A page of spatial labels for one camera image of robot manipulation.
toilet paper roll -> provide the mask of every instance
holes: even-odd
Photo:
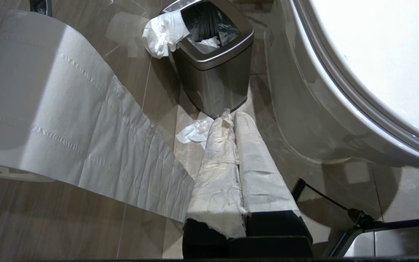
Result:
[[[194,185],[90,43],[34,12],[0,26],[0,166],[178,221]]]

stainless steel trash can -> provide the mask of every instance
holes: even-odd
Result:
[[[227,38],[219,35],[222,46],[210,53],[197,49],[193,45],[195,41],[189,40],[190,35],[177,44],[177,50],[170,54],[170,59],[193,104],[203,113],[216,118],[225,109],[232,111],[247,99],[253,27],[229,0],[178,0],[161,13],[180,10],[192,34],[192,28],[189,28],[191,15],[208,7],[215,8],[218,17],[228,20],[238,30],[238,35],[227,43],[224,43]]]

toilet seat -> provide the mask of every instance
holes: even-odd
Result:
[[[369,65],[371,59],[366,57],[366,55],[369,55],[369,53],[366,53],[369,50],[365,50],[365,55],[360,56],[359,53],[354,53],[357,47],[354,47],[352,41],[347,43],[348,39],[346,37],[337,40],[338,37],[341,37],[341,34],[344,36],[344,33],[340,32],[340,30],[334,31],[334,26],[337,26],[338,21],[334,21],[333,15],[340,17],[338,15],[339,12],[334,8],[340,9],[348,1],[335,0],[327,1],[327,4],[323,4],[321,1],[316,0],[298,0],[294,1],[294,3],[316,56],[335,83],[335,86],[329,86],[329,88],[338,88],[347,97],[349,103],[373,121],[377,128],[419,152],[419,108],[413,107],[411,111],[402,112],[405,103],[409,103],[409,101],[401,100],[404,96],[399,97],[399,86],[386,86],[386,89],[366,86],[364,83],[373,82],[373,79],[370,79],[370,76],[372,78],[373,75],[369,74],[372,70],[367,72],[366,67],[359,68],[359,66],[357,69],[356,63],[351,61],[347,55],[352,53],[358,59],[355,62],[364,61],[365,64]],[[419,2],[413,3],[409,1],[406,3],[419,5]],[[352,27],[362,22],[360,17],[355,21],[348,21]],[[379,44],[376,44],[375,48],[379,50]],[[395,92],[395,98],[389,95],[392,93],[388,88]],[[414,86],[411,84],[407,85],[406,88],[413,88],[408,90],[414,91]],[[411,102],[414,102],[413,104],[419,103],[419,97],[411,99]]]

toilet bowl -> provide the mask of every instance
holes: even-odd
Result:
[[[419,168],[419,1],[275,0],[265,49],[294,152]]]

toilet paper strip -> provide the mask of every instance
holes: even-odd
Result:
[[[274,163],[256,124],[244,112],[235,114],[243,206],[248,212],[300,211]]]
[[[227,110],[209,129],[187,218],[204,222],[227,238],[244,237],[241,191],[234,124]]]
[[[194,181],[77,31],[10,11],[0,26],[0,166],[183,221]]]

